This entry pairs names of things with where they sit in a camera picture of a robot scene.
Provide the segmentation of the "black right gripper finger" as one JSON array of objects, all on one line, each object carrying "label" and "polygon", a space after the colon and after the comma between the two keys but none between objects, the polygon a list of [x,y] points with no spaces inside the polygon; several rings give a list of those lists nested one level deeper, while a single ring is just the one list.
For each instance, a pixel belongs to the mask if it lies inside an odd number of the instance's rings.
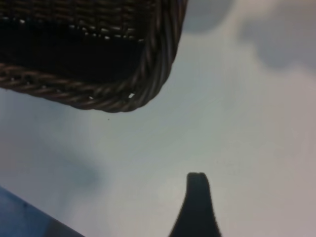
[{"label": "black right gripper finger", "polygon": [[188,173],[186,194],[170,236],[221,236],[213,210],[210,184],[204,173]]}]

